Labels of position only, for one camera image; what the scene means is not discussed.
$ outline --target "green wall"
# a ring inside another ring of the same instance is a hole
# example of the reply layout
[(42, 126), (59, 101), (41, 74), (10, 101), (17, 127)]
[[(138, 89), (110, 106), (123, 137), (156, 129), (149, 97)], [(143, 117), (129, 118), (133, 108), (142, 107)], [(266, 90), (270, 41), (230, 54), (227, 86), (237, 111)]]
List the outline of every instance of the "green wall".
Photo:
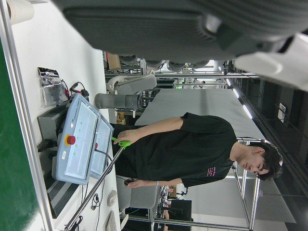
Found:
[(0, 91), (0, 231), (21, 231), (39, 207), (2, 46)]

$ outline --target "dark hair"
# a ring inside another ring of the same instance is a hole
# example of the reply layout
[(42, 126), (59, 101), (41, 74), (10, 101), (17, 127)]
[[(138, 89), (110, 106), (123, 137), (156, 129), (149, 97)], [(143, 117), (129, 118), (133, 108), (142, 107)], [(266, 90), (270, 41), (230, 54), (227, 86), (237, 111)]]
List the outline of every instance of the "dark hair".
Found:
[(258, 175), (257, 177), (260, 180), (270, 180), (282, 174), (282, 156), (274, 145), (264, 142), (250, 142), (249, 146), (260, 147), (265, 150), (262, 154), (264, 158), (264, 169), (267, 169), (269, 172)]

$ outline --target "pink logo print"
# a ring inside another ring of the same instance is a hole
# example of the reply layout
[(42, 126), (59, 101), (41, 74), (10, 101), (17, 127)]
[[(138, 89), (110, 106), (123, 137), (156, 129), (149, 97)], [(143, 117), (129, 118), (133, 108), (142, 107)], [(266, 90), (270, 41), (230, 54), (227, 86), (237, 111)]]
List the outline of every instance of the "pink logo print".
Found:
[(210, 167), (207, 170), (207, 177), (213, 177), (215, 176), (215, 173), (216, 173), (216, 167)]

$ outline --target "plastic bag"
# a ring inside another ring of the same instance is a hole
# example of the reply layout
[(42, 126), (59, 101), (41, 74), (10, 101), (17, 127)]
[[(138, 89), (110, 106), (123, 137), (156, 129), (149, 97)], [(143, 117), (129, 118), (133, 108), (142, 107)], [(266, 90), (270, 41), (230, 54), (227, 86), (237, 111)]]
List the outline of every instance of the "plastic bag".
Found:
[(49, 107), (67, 100), (65, 87), (56, 70), (38, 67), (43, 106)]

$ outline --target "man's hand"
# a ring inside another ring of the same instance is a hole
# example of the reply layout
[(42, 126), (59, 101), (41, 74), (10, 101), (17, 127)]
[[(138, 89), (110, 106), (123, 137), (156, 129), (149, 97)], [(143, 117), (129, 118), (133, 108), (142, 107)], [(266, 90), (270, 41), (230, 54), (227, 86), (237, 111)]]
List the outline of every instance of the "man's hand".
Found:
[(151, 180), (136, 180), (131, 182), (126, 186), (127, 188), (138, 188), (138, 187), (146, 187), (146, 186), (156, 186), (156, 181)]
[(126, 130), (119, 133), (119, 135), (117, 136), (117, 140), (114, 142), (114, 144), (117, 144), (120, 141), (130, 141), (130, 143), (134, 143), (140, 138), (141, 137), (137, 129)]

